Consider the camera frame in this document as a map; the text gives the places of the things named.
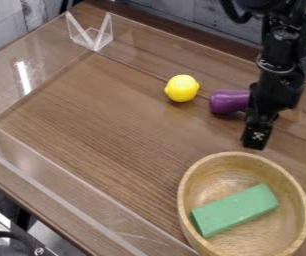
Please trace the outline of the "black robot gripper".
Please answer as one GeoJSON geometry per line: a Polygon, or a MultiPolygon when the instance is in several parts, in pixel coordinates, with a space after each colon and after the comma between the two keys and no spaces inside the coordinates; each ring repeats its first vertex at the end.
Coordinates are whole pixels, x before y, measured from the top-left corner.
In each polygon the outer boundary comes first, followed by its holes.
{"type": "Polygon", "coordinates": [[[246,128],[242,143],[246,148],[263,150],[279,113],[294,109],[305,90],[306,72],[302,62],[273,64],[259,56],[259,80],[250,86],[246,128]]]}

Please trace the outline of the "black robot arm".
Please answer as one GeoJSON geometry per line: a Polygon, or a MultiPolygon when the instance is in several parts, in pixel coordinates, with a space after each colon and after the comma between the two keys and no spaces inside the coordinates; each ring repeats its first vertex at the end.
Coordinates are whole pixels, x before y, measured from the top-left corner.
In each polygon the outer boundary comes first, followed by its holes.
{"type": "Polygon", "coordinates": [[[259,80],[250,86],[243,146],[267,146],[279,113],[294,109],[305,91],[306,0],[219,0],[230,19],[247,23],[261,16],[259,80]]]}

